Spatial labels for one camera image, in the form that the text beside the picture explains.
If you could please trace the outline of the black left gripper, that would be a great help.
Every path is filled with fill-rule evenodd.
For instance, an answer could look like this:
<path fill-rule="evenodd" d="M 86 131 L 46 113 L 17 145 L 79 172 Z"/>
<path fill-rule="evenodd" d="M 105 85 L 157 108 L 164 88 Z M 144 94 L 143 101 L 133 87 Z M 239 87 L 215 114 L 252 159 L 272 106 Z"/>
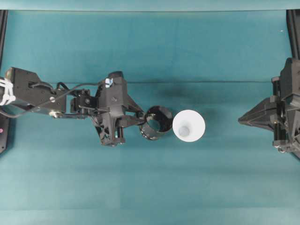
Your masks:
<path fill-rule="evenodd" d="M 125 141 L 118 131 L 117 120 L 127 128 L 145 122 L 144 111 L 127 94 L 127 82 L 123 78 L 106 78 L 100 82 L 95 94 L 96 106 L 90 111 L 90 117 L 104 146 L 116 146 Z M 126 112 L 135 116 L 124 116 Z"/>

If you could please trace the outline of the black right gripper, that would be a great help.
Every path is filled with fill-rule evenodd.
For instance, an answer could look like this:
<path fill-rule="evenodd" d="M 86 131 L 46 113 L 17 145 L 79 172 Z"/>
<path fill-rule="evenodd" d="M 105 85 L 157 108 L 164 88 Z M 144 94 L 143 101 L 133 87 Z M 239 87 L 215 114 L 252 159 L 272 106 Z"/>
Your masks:
<path fill-rule="evenodd" d="M 300 61 L 288 58 L 280 76 L 271 80 L 273 97 L 265 98 L 238 119 L 242 125 L 273 128 L 273 146 L 300 157 Z"/>

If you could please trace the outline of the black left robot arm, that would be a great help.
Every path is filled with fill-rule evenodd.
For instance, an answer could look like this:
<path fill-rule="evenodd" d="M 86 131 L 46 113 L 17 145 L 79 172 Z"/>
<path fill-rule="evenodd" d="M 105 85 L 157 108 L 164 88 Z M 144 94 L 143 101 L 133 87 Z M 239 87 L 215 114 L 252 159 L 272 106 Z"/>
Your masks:
<path fill-rule="evenodd" d="M 29 112 L 56 119 L 90 118 L 101 144 L 112 147 L 125 142 L 125 128 L 145 123 L 145 113 L 129 96 L 121 71 L 94 83 L 97 87 L 94 96 L 85 86 L 87 83 L 70 89 L 59 82 L 54 88 L 34 72 L 11 67 L 0 79 L 0 105 L 13 105 L 23 112 L 0 113 L 7 118 L 18 118 Z"/>

